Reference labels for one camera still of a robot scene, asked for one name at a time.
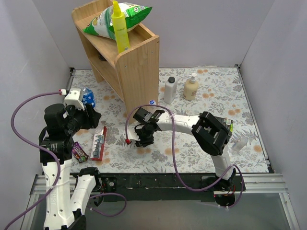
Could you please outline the blue label water bottle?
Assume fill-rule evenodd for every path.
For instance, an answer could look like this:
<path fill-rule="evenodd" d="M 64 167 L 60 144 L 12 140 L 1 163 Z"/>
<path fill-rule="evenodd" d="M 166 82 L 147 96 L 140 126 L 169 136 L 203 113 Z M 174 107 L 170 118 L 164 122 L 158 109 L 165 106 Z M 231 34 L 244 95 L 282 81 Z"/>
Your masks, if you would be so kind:
<path fill-rule="evenodd" d="M 95 108 L 96 101 L 93 91 L 85 86 L 81 86 L 80 88 L 83 92 L 83 98 L 82 98 L 83 105 L 90 104 L 93 108 Z"/>

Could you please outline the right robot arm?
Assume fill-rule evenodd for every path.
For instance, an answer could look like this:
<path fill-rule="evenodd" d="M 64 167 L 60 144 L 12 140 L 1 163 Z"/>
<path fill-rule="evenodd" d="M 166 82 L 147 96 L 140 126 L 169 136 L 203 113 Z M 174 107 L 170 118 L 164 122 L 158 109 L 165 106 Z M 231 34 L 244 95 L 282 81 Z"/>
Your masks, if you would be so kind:
<path fill-rule="evenodd" d="M 163 106 L 159 106 L 154 113 L 139 106 L 128 117 L 133 117 L 139 124 L 134 129 L 125 128 L 127 144 L 134 142 L 137 147 L 151 145 L 156 131 L 179 132 L 196 139 L 200 148 L 211 156 L 215 167 L 215 181 L 198 191 L 206 191 L 216 185 L 226 191 L 235 184 L 236 169 L 228 154 L 232 131 L 226 119 L 215 117 L 209 112 L 194 116 L 173 115 Z"/>

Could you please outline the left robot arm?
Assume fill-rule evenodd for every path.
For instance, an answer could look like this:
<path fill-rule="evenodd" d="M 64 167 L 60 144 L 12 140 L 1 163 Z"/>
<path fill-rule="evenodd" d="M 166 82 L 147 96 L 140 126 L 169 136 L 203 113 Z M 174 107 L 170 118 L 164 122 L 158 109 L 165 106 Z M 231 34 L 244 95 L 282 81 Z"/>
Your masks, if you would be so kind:
<path fill-rule="evenodd" d="M 60 103 L 45 109 L 45 129 L 39 136 L 40 162 L 46 180 L 46 230 L 86 229 L 85 209 L 91 192 L 98 191 L 102 180 L 98 170 L 81 170 L 74 192 L 70 191 L 73 136 L 81 129 L 96 128 L 101 114 L 91 104 L 85 109 Z"/>

